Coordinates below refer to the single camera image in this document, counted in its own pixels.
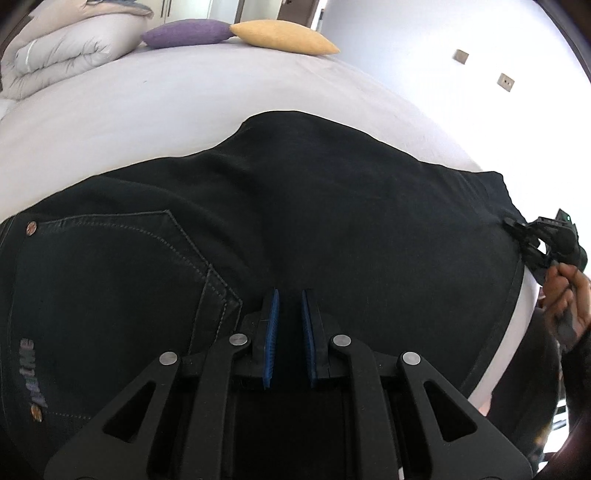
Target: embroidered logo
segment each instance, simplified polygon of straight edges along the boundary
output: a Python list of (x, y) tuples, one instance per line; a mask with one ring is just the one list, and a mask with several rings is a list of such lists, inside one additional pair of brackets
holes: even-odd
[(25, 387), (31, 394), (31, 400), (40, 407), (47, 408), (45, 398), (39, 389), (39, 380), (35, 376), (35, 344), (28, 338), (21, 339), (18, 350), (20, 369), (18, 372), (25, 379)]

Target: brown door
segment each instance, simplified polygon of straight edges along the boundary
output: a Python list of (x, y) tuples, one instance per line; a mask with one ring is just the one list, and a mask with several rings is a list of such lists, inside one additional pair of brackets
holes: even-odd
[(312, 25), (319, 0), (283, 0), (277, 20), (299, 23), (305, 27)]

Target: electrical outlet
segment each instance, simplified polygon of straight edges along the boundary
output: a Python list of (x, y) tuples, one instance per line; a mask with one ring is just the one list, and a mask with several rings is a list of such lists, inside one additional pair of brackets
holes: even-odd
[(460, 62), (461, 64), (466, 64), (466, 60), (468, 59), (468, 55), (465, 51), (463, 50), (456, 50), (456, 52), (453, 54), (453, 59), (455, 61)]
[(497, 81), (497, 84), (501, 85), (505, 90), (507, 90), (507, 92), (511, 91), (514, 83), (515, 83), (515, 80), (508, 77), (504, 73), (501, 73), (501, 76), (499, 77), (499, 80)]

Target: triangular cutout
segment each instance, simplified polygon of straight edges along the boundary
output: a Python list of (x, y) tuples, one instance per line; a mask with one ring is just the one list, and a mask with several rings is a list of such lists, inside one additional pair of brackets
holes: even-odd
[(435, 413), (441, 436), (446, 442), (470, 435), (476, 431), (476, 424), (435, 382), (424, 384), (425, 392)]
[(124, 442), (133, 443), (150, 406), (154, 390), (156, 390), (156, 383), (146, 383), (105, 424), (103, 432)]

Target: metal button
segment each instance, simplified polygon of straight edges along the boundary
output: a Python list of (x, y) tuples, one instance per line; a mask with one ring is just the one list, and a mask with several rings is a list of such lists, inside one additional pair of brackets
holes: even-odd
[(230, 343), (234, 346), (244, 345), (248, 341), (248, 337), (243, 333), (235, 333), (230, 337)]
[(178, 356), (174, 352), (164, 352), (160, 355), (160, 363), (163, 365), (174, 365), (178, 360)]
[(333, 343), (336, 346), (349, 346), (351, 345), (351, 337), (348, 335), (335, 335), (333, 337)]
[(402, 356), (402, 360), (407, 365), (418, 365), (419, 363), (421, 363), (421, 356), (415, 352), (406, 352)]
[(37, 222), (29, 222), (27, 225), (27, 236), (31, 236), (37, 231)]
[(33, 420), (41, 423), (43, 421), (43, 412), (41, 411), (41, 407), (34, 403), (31, 405), (31, 415)]

